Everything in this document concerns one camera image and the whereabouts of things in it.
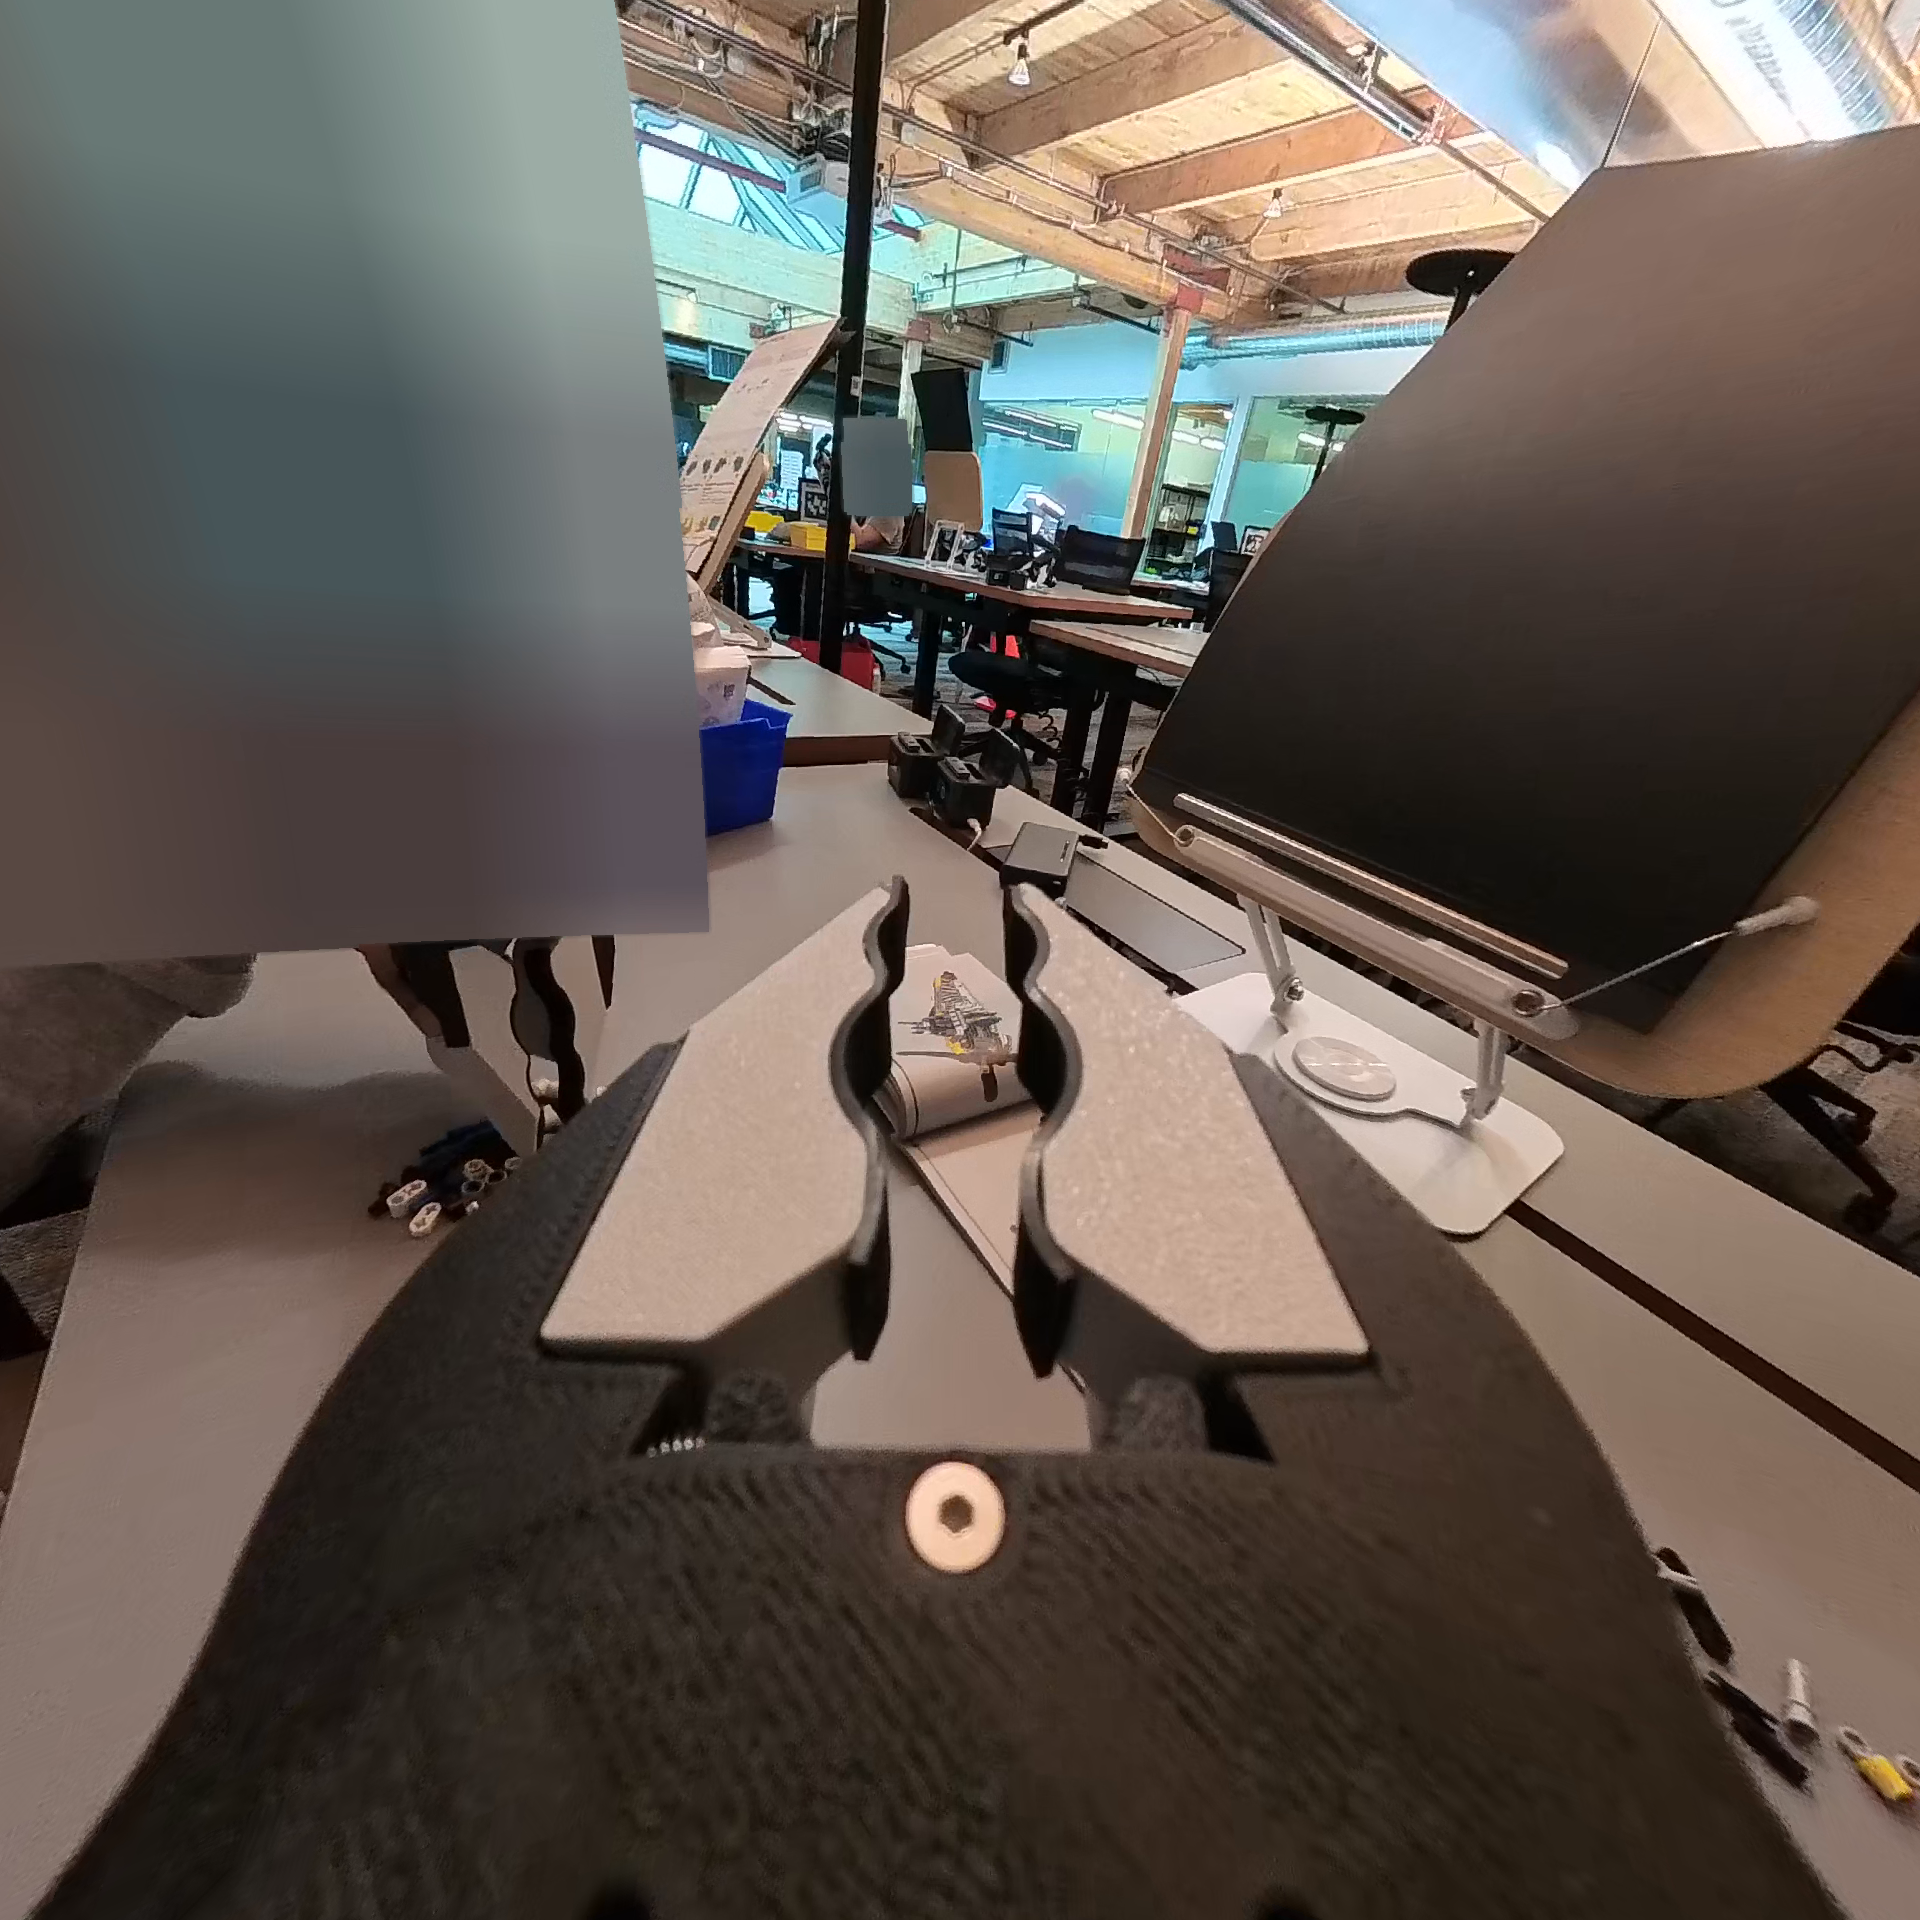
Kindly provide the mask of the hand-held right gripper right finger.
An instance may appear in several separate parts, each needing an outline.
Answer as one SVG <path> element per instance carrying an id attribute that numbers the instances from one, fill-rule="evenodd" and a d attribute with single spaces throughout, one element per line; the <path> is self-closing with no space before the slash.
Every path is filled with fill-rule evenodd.
<path id="1" fill-rule="evenodd" d="M 1372 1347 L 1238 1056 L 1031 885 L 1003 899 L 1014 1325 L 1040 1379 L 1356 1375 Z"/>

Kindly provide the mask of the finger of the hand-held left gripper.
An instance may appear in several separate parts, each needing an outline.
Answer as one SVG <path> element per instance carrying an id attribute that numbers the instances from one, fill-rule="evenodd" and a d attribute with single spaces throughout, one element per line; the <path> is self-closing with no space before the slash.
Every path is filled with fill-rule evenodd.
<path id="1" fill-rule="evenodd" d="M 543 944 L 363 944 L 373 981 L 423 1037 L 433 1068 L 529 1157 L 543 1139 Z"/>
<path id="2" fill-rule="evenodd" d="M 613 938 L 509 941 L 509 1029 L 529 1073 L 535 1105 L 568 1122 L 596 1088 L 593 1069 L 615 996 Z"/>

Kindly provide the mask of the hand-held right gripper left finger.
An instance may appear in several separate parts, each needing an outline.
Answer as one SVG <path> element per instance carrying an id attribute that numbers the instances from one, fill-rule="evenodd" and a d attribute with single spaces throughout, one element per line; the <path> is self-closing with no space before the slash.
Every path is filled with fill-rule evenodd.
<path id="1" fill-rule="evenodd" d="M 907 917 L 893 876 L 685 1033 L 547 1309 L 551 1353 L 693 1375 L 875 1353 L 892 1240 L 872 1101 Z"/>

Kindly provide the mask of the pile of loose lego parts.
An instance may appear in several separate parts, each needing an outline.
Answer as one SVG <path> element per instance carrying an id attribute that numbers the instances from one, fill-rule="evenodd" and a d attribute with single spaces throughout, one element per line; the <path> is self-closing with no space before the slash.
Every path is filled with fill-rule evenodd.
<path id="1" fill-rule="evenodd" d="M 368 1216 L 425 1240 L 478 1212 L 519 1165 L 521 1154 L 489 1120 L 460 1124 L 381 1181 L 368 1202 Z"/>

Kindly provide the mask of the lego instruction booklet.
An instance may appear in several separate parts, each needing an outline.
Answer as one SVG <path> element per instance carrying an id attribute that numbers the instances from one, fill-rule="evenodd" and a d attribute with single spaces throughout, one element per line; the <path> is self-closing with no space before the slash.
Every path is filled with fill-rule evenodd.
<path id="1" fill-rule="evenodd" d="M 892 996 L 893 1066 L 875 1105 L 907 1164 L 1003 1291 L 1040 1112 L 1017 1073 L 1021 1004 L 982 961 L 911 944 Z"/>

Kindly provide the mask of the white metal tablet stand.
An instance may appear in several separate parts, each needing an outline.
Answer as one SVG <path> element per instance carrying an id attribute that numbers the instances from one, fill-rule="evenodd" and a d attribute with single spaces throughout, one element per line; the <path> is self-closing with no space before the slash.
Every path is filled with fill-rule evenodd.
<path id="1" fill-rule="evenodd" d="M 1855 912 L 1817 855 L 1737 919 L 1668 940 L 1575 987 L 1550 949 L 1377 872 L 1310 848 L 1219 803 L 1132 796 L 1144 840 L 1228 885 L 1267 987 L 1199 995 L 1203 1025 L 1302 1092 L 1443 1235 L 1472 1240 L 1561 1160 L 1561 1137 L 1508 1096 L 1515 1050 L 1625 1092 L 1707 1097 L 1799 1066 L 1855 995 Z M 1288 932 L 1311 932 L 1469 1019 L 1475 1060 L 1451 1069 L 1305 984 Z"/>

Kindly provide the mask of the blue plastic bin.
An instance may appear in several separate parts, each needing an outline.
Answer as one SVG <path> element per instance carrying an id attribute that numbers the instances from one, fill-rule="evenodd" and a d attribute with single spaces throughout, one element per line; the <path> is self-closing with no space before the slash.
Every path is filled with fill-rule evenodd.
<path id="1" fill-rule="evenodd" d="M 701 728 L 704 831 L 708 836 L 764 825 L 776 804 L 790 709 L 744 699 L 729 725 Z"/>

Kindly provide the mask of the black battery charger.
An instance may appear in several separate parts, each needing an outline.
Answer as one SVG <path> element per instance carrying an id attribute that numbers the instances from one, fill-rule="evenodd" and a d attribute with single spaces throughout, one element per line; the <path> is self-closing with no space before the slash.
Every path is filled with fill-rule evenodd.
<path id="1" fill-rule="evenodd" d="M 923 737 L 895 733 L 884 768 L 903 803 L 955 833 L 990 825 L 1003 788 L 1038 792 L 1031 741 L 1013 728 L 976 728 L 951 705 L 935 707 Z"/>

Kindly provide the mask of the brown poster board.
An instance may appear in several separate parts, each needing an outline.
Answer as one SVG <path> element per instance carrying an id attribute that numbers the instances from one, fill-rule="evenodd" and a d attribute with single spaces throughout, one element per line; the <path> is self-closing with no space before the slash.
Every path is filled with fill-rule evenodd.
<path id="1" fill-rule="evenodd" d="M 769 468 L 764 447 L 779 411 L 840 340 L 836 317 L 773 335 L 755 346 L 716 403 L 678 479 L 685 575 L 710 591 Z"/>

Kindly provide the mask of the long wooden office desk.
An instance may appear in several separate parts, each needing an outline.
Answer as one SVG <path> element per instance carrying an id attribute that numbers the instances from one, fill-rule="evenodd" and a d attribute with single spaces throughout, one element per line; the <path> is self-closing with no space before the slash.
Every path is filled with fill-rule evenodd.
<path id="1" fill-rule="evenodd" d="M 1182 679 L 1207 640 L 1203 633 L 1187 633 L 1169 625 L 1187 615 L 1182 608 L 1128 593 L 990 583 L 974 572 L 933 568 L 923 560 L 875 552 L 854 552 L 848 562 L 875 580 L 872 593 L 883 604 L 907 611 L 917 621 L 918 652 L 910 709 L 921 719 L 933 715 L 942 633 L 949 627 L 969 632 L 976 621 L 982 621 L 992 633 L 1014 637 L 1024 637 L 1038 627 L 1061 625 L 1115 629 L 1118 640 L 1100 644 L 1097 652 L 1165 679 Z"/>

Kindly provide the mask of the large black tablet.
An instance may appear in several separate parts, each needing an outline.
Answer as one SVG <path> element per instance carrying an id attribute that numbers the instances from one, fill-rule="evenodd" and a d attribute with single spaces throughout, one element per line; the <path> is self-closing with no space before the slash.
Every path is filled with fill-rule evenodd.
<path id="1" fill-rule="evenodd" d="M 1147 847 L 1625 1092 L 1916 928 L 1918 132 L 1587 181 L 1273 532 Z"/>

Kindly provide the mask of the black office chair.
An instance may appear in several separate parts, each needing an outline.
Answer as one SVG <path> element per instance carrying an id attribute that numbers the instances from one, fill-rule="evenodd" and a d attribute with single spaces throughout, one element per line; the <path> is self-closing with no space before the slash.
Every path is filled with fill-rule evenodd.
<path id="1" fill-rule="evenodd" d="M 1916 1036 L 1844 1018 L 1812 1056 L 1759 1088 L 1779 1114 L 1792 1120 L 1860 1186 L 1860 1193 L 1841 1212 L 1841 1224 L 1862 1237 L 1877 1237 L 1900 1202 L 1895 1181 L 1865 1153 L 1878 1112 L 1859 1092 L 1824 1077 L 1817 1060 L 1825 1055 L 1841 1059 L 1862 1074 L 1883 1073 L 1892 1066 L 1908 1068 L 1916 1066 Z"/>

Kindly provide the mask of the black pole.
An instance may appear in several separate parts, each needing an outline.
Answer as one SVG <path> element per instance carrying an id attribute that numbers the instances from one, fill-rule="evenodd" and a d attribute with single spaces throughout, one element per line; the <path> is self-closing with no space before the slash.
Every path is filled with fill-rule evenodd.
<path id="1" fill-rule="evenodd" d="M 822 621 L 819 666 L 839 676 L 848 633 L 848 560 L 853 521 L 846 503 L 848 425 L 856 417 L 868 293 L 872 269 L 872 199 L 878 181 L 880 91 L 884 72 L 886 2 L 854 8 L 854 67 L 848 130 L 848 219 L 832 393 L 832 471 L 822 552 Z"/>

